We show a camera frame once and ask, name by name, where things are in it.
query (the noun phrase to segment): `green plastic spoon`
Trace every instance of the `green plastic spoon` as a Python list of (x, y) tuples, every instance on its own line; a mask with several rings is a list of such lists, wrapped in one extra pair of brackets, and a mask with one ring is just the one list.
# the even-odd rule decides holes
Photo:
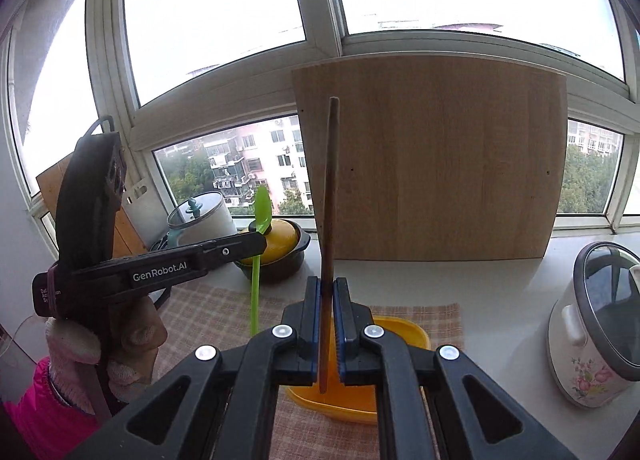
[[(255, 192), (255, 230), (264, 234), (271, 224), (271, 198), (263, 185)], [(258, 288), (260, 285), (260, 255), (254, 256), (251, 271), (251, 335), (258, 333)]]

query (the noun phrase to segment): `yellow plastic container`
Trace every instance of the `yellow plastic container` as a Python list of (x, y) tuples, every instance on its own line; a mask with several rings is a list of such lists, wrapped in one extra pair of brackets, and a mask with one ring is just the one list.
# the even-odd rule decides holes
[[(431, 349), (431, 340), (421, 327), (399, 317), (374, 316), (373, 321), (401, 336), (407, 344)], [(287, 395), (307, 410), (319, 411), (337, 420), (376, 424), (376, 392), (373, 386), (344, 386), (338, 377), (335, 354), (334, 325), (331, 325), (329, 350), (329, 374), (326, 393), (322, 395), (318, 384), (313, 386), (288, 386)]]

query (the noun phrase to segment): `white rice cooker with floral pattern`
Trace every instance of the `white rice cooker with floral pattern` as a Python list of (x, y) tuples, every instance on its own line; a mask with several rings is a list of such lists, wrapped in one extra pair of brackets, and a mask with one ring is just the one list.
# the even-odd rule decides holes
[(586, 246), (551, 312), (548, 355), (560, 389), (597, 408), (640, 380), (640, 259), (611, 242)]

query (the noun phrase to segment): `floral pattern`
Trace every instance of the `floral pattern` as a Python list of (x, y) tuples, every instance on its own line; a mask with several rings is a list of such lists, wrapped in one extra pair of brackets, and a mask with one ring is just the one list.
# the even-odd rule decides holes
[(582, 361), (571, 358), (574, 365), (575, 376), (572, 377), (571, 383), (575, 390), (575, 398), (591, 398), (609, 391), (606, 382), (613, 377), (613, 372), (608, 366), (596, 366), (593, 359)]

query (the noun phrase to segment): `wooden chopstick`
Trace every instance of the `wooden chopstick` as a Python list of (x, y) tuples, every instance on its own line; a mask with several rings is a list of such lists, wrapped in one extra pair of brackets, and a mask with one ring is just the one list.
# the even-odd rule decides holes
[(340, 100), (329, 98), (329, 118), (326, 129), (326, 167), (324, 170), (324, 212), (322, 214), (322, 266), (320, 274), (320, 355), (319, 390), (326, 392), (329, 339), (331, 330), (332, 297), (334, 293), (334, 222), (335, 197), (338, 179), (338, 126), (340, 124)]

